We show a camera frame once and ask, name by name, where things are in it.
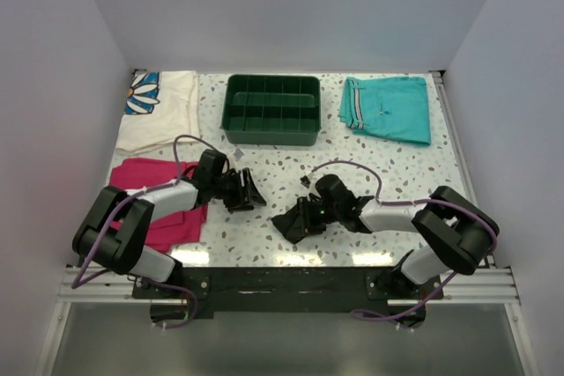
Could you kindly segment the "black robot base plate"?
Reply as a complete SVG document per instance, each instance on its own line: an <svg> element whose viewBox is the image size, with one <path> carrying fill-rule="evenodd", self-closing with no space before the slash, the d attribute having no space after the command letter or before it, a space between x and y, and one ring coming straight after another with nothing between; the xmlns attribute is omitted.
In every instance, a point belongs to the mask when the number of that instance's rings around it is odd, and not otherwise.
<svg viewBox="0 0 564 376"><path fill-rule="evenodd" d="M401 314L440 285L437 276L417 288L390 278L389 267L185 268L182 289L134 283L134 299L151 301L158 322L190 311L215 313L349 313L380 318Z"/></svg>

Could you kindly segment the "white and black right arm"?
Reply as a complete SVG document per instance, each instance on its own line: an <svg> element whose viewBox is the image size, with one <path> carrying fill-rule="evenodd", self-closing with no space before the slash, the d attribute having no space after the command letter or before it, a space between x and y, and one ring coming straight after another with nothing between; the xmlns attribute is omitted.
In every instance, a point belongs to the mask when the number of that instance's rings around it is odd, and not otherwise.
<svg viewBox="0 0 564 376"><path fill-rule="evenodd" d="M472 275L495 250L500 234L491 217L448 186L422 199L383 201L356 196L330 174L314 185L312 194L297 201L296 209L293 236L298 241L334 223L356 233L419 234L426 245L406 253L375 281L379 290L402 299L413 299L425 283L445 271Z"/></svg>

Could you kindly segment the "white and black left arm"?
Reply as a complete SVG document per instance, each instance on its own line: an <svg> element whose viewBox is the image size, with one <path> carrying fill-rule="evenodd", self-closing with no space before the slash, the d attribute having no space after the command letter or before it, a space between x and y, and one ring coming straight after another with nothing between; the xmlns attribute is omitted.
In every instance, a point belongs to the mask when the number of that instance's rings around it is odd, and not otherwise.
<svg viewBox="0 0 564 376"><path fill-rule="evenodd" d="M205 150L196 165L182 169L169 182L133 190L103 188L72 241L73 251L84 262L71 287L96 277L85 276L95 262L105 271L152 280L152 289L164 299L176 297L182 290L183 266L146 244L150 225L211 200L220 200L230 213L266 205L250 170L231 168L228 156L213 149Z"/></svg>

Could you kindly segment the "black striped underwear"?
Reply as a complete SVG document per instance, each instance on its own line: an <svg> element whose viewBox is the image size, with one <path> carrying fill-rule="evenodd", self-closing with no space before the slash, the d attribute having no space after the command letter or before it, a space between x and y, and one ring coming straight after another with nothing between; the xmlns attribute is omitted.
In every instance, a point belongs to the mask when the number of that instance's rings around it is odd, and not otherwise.
<svg viewBox="0 0 564 376"><path fill-rule="evenodd" d="M283 238L292 244L297 244L307 237L301 214L295 208L284 214L274 216L271 222Z"/></svg>

